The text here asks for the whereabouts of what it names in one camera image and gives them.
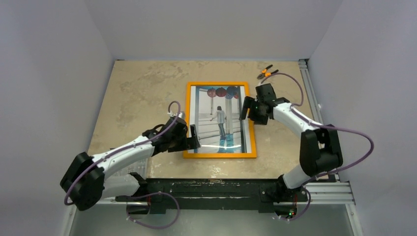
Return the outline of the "photo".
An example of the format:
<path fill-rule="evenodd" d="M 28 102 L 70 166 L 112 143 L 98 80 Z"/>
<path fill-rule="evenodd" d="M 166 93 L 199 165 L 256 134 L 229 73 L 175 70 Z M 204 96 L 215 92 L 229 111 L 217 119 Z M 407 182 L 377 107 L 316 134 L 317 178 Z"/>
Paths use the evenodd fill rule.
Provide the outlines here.
<path fill-rule="evenodd" d="M 200 147 L 185 158 L 256 158 L 253 125 L 240 119 L 245 82 L 190 82 L 186 92 L 186 121 L 195 127 Z"/>

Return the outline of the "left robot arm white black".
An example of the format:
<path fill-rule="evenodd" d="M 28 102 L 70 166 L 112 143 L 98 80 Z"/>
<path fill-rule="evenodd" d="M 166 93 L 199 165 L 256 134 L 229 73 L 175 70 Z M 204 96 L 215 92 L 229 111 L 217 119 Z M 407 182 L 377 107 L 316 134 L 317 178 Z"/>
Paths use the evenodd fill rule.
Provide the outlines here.
<path fill-rule="evenodd" d="M 144 131 L 125 145 L 95 155 L 79 153 L 60 181 L 65 191 L 64 204 L 87 210 L 109 192 L 105 182 L 117 171 L 163 152 L 187 151 L 200 146 L 196 126 L 188 125 L 180 115 L 173 115 L 165 124 Z"/>

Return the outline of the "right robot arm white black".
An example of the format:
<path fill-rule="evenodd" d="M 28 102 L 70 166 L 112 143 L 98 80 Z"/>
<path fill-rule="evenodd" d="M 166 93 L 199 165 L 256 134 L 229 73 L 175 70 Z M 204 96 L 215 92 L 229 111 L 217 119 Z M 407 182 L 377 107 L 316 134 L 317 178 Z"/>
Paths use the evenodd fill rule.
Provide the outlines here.
<path fill-rule="evenodd" d="M 276 97 L 271 84 L 257 86 L 255 98 L 245 97 L 239 119 L 246 118 L 256 125 L 276 120 L 300 138 L 299 164 L 277 179 L 275 190 L 270 194 L 273 197 L 288 200 L 312 177 L 343 164 L 338 133 L 333 126 L 325 128 L 298 113 L 288 99 Z"/>

